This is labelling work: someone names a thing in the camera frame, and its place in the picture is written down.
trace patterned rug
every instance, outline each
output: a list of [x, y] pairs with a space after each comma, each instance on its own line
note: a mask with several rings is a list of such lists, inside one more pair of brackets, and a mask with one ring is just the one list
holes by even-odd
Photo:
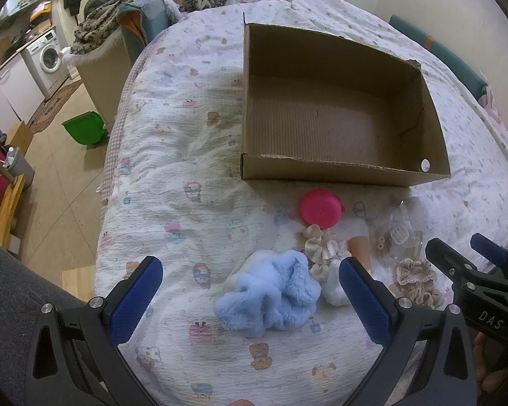
[[28, 126], [32, 134], [41, 132], [49, 126], [66, 101], [82, 83], [83, 81], [79, 80], [62, 87], [48, 101], [43, 102], [38, 107], [36, 113], [34, 113], [32, 123]]

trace tiled floor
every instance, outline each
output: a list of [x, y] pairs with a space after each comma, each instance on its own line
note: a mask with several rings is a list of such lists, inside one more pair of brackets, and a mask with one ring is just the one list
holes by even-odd
[[107, 146], [79, 145], [62, 126], [91, 110], [96, 109], [81, 85], [53, 122], [34, 136], [26, 153], [36, 174], [18, 206], [14, 234], [21, 238], [19, 259], [58, 286], [63, 271], [95, 263], [100, 233], [96, 189]]

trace bed sheet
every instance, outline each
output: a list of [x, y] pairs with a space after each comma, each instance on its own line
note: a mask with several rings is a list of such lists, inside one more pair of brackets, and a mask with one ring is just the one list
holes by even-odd
[[[333, 229], [339, 238], [366, 235], [369, 221], [403, 200], [424, 239], [441, 238], [484, 269], [469, 239], [480, 231], [508, 247], [508, 147], [441, 61], [342, 0], [195, 12], [152, 44], [121, 100], [124, 132], [95, 290], [107, 294], [145, 255], [162, 261], [164, 281], [122, 353], [162, 404], [338, 405], [380, 351], [351, 307], [320, 300], [302, 328], [256, 340], [223, 330], [212, 310], [226, 277], [254, 250], [304, 246], [297, 203], [319, 186], [240, 179], [243, 14], [247, 22], [328, 32], [421, 63], [452, 177], [413, 188], [324, 184], [347, 208]], [[383, 267], [374, 276], [393, 282]], [[442, 275], [437, 286], [451, 300]]]

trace human hand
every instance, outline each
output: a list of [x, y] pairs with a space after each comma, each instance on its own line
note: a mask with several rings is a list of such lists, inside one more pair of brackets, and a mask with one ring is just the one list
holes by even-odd
[[476, 395], [480, 397], [484, 393], [493, 393], [508, 377], [508, 367], [488, 374], [488, 368], [484, 359], [485, 341], [487, 336], [478, 333], [474, 339], [472, 348], [472, 356], [474, 358], [474, 366], [476, 369]]

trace pink round container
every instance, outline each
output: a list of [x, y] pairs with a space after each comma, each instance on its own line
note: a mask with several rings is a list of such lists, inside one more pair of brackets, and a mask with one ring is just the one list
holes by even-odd
[[317, 224], [321, 229], [336, 225], [344, 213], [339, 197], [326, 189], [315, 189], [307, 193], [299, 205], [299, 214], [309, 226]]

